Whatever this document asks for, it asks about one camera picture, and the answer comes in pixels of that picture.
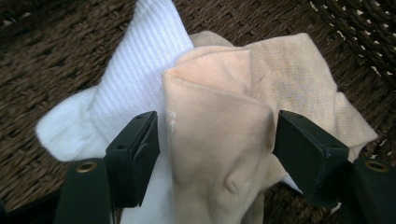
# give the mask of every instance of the beige fabric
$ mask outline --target beige fabric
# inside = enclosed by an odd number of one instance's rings
[[[202,36],[194,44],[222,41]],[[279,109],[352,147],[351,160],[376,138],[307,35],[223,43],[193,49],[163,73],[176,223],[262,223],[262,193],[286,174],[271,153]]]

